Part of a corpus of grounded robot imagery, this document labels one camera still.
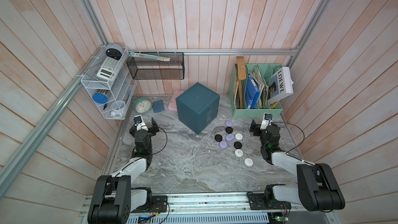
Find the teal drawer cabinet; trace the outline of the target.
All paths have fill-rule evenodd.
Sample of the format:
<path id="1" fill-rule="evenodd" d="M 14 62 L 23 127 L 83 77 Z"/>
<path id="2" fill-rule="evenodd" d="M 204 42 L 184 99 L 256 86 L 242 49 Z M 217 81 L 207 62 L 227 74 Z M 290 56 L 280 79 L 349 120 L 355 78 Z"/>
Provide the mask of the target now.
<path id="1" fill-rule="evenodd" d="M 196 83 L 176 98 L 178 119 L 200 134 L 218 115 L 220 95 Z"/>

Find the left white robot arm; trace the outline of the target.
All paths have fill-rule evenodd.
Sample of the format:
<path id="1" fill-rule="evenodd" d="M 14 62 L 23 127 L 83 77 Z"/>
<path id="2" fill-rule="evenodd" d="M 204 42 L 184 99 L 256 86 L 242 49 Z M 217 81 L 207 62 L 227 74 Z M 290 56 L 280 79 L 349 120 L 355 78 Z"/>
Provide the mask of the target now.
<path id="1" fill-rule="evenodd" d="M 149 222 L 161 212 L 170 212 L 167 196 L 153 197 L 149 187 L 132 187 L 149 168 L 154 155 L 151 138 L 161 129 L 154 119 L 146 125 L 141 115 L 134 117 L 130 128 L 135 139 L 132 157 L 122 169 L 97 179 L 87 214 L 89 224 L 125 224 L 133 211 L 150 213 L 144 218 Z"/>

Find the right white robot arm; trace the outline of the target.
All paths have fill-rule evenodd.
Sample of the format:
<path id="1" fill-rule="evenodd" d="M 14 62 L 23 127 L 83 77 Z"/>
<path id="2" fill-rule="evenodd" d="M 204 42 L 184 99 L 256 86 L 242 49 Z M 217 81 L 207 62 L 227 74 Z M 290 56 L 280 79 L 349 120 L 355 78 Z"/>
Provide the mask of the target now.
<path id="1" fill-rule="evenodd" d="M 345 208 L 343 193 L 329 165 L 297 158 L 279 147 L 280 127 L 270 120 L 253 121 L 249 131 L 259 137 L 261 155 L 270 165 L 296 176 L 297 185 L 267 185 L 264 194 L 247 193 L 251 209 L 285 209 L 292 204 L 307 211 L 331 212 Z"/>

